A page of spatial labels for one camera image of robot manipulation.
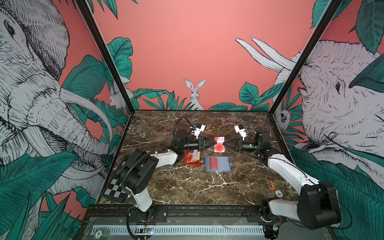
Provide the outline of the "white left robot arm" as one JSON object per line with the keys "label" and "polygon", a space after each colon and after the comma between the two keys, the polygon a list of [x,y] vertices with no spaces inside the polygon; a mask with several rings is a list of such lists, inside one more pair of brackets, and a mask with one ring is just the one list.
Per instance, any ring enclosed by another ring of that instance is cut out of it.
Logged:
{"label": "white left robot arm", "polygon": [[184,158],[186,151],[200,152],[216,143],[206,137],[196,137],[186,130],[178,130],[170,145],[161,151],[136,149],[118,171],[122,191],[137,210],[147,213],[154,205],[147,186],[155,169],[177,164]]}

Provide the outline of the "blue card holder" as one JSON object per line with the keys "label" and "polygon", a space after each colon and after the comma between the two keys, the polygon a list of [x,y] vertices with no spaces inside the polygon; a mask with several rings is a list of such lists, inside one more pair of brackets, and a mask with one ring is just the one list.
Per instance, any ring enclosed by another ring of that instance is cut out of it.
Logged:
{"label": "blue card holder", "polygon": [[229,157],[217,157],[218,158],[218,171],[209,171],[208,170],[208,164],[209,164],[209,157],[212,156],[207,156],[205,158],[205,163],[206,163],[206,172],[207,173],[229,173],[232,171],[232,163]]}

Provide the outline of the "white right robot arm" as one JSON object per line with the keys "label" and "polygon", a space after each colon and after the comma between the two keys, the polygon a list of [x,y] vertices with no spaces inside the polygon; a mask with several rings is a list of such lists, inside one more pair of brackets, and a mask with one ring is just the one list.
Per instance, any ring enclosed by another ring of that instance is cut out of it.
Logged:
{"label": "white right robot arm", "polygon": [[241,138],[225,141],[225,148],[238,153],[254,153],[270,169],[284,178],[298,193],[298,201],[280,198],[266,199],[261,204],[259,215],[264,222],[273,222],[285,217],[301,222],[304,227],[316,230],[330,227],[342,221],[336,188],[328,182],[320,182],[291,163],[285,155],[271,145],[271,135],[260,128],[253,141],[246,141],[244,129],[237,130]]}

